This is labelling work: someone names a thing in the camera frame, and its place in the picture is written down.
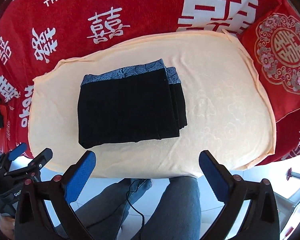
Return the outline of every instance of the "person's hand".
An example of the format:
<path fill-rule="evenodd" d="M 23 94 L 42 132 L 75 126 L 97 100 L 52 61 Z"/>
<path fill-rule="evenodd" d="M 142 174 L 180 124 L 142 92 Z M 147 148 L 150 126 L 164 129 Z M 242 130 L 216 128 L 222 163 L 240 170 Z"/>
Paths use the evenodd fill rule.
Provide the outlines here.
<path fill-rule="evenodd" d="M 12 217 L 6 217 L 0 214 L 0 230 L 11 240 L 14 240 L 14 223 L 15 220 Z"/>

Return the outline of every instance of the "person's leg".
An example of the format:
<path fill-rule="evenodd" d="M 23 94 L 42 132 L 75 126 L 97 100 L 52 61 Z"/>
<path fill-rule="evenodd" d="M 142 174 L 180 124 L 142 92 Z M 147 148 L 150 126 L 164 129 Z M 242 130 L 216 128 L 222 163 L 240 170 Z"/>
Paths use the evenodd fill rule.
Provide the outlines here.
<path fill-rule="evenodd" d="M 197 179 L 176 177 L 163 193 L 150 220 L 146 223 L 142 240 L 198 240 L 201 208 Z M 140 231 L 132 238 L 139 240 Z"/>
<path fill-rule="evenodd" d="M 133 204 L 151 186 L 150 179 L 123 179 L 106 187 L 75 213 L 95 240 L 115 240 L 129 214 L 130 205 L 126 193 L 130 190 L 128 199 Z M 59 235 L 67 238 L 61 225 L 56 230 Z"/>

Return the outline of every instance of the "floor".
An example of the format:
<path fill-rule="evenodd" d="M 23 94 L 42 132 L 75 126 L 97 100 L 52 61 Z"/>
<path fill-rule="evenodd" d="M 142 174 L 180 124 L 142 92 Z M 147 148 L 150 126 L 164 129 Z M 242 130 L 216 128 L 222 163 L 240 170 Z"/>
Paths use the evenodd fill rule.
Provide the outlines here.
<path fill-rule="evenodd" d="M 13 168 L 25 166 L 27 162 L 28 159 L 24 157 L 20 158 L 17 162 L 13 164 Z M 293 171 L 300 173 L 300 156 L 277 163 L 271 163 L 265 166 L 257 166 L 246 171 L 231 171 L 231 173 L 239 174 L 243 177 L 243 179 L 249 181 L 259 182 L 263 178 L 267 178 L 271 181 L 275 192 L 288 198 L 300 187 L 299 179 L 291 178 L 289 181 L 286 180 L 286 172 L 289 168 L 292 168 Z M 41 170 L 42 181 L 51 180 L 51 178 L 56 174 L 57 173 L 53 171 L 43 168 Z M 85 204 L 92 197 L 99 194 L 105 187 L 114 182 L 118 182 L 119 180 L 120 179 L 89 179 L 78 200 L 75 203 L 71 204 L 72 208 L 74 210 L 78 209 L 81 205 Z M 134 204 L 134 207 L 145 215 L 146 221 L 151 217 L 155 208 L 157 207 L 157 204 L 159 203 L 161 195 L 164 192 L 166 186 L 168 185 L 169 180 L 154 179 L 153 182 L 154 183 L 152 188 L 149 189 L 144 194 L 144 196 Z M 213 221 L 221 211 L 223 203 L 219 202 L 216 199 L 204 176 L 198 179 L 198 184 L 201 192 L 200 203 L 202 211 L 202 223 L 206 224 L 208 228 L 208 226 L 213 223 Z M 53 223 L 55 225 L 58 225 L 59 220 L 52 208 L 51 203 L 47 201 L 46 204 Z M 237 231 L 239 230 L 245 212 L 247 211 L 248 205 L 249 201 L 246 201 L 241 209 L 241 212 L 239 213 L 239 216 L 230 234 L 228 235 L 229 239 L 235 236 Z M 141 216 L 138 215 L 138 213 L 136 213 L 133 209 L 130 209 L 129 216 L 127 218 L 127 223 L 130 223 L 130 225 L 133 224 L 133 227 L 130 230 L 135 231 L 134 233 L 136 233 L 141 225 Z M 133 235 L 133 232 L 130 232 L 126 236 L 126 238 L 124 236 L 121 236 L 120 239 L 130 239 L 131 234 Z"/>

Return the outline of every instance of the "blue gripper pad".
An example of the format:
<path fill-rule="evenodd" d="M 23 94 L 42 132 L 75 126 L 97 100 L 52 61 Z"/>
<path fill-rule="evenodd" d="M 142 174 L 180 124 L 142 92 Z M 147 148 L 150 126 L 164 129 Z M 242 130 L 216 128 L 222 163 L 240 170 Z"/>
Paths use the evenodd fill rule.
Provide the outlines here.
<path fill-rule="evenodd" d="M 220 165 L 209 151 L 200 153 L 199 166 L 216 198 L 223 203 L 228 202 L 230 188 L 233 185 L 231 173 Z"/>
<path fill-rule="evenodd" d="M 27 145 L 25 143 L 21 143 L 16 148 L 14 148 L 11 152 L 9 152 L 9 156 L 8 156 L 9 161 L 14 161 L 26 150 L 27 150 Z"/>
<path fill-rule="evenodd" d="M 79 162 L 81 162 L 81 165 L 76 167 L 76 171 L 65 187 L 65 199 L 68 204 L 77 201 L 84 185 L 87 183 L 94 167 L 96 166 L 96 155 L 92 151 L 86 151 L 78 163 Z"/>

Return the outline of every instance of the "beige pillow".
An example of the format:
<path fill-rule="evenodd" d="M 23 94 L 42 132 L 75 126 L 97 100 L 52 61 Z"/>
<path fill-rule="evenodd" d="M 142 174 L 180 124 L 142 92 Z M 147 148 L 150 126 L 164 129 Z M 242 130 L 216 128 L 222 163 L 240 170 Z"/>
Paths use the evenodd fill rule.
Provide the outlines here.
<path fill-rule="evenodd" d="M 93 177 L 200 177 L 198 157 L 206 149 L 230 170 L 250 168 L 274 154 L 274 114 L 247 51 L 228 33 L 188 31 L 144 36 L 61 60 L 35 78 L 29 121 L 34 156 L 49 147 L 53 159 L 46 166 L 65 171 L 85 152 L 78 143 L 77 118 L 85 74 L 160 58 L 176 67 L 182 81 L 188 126 L 179 138 L 93 147 Z"/>

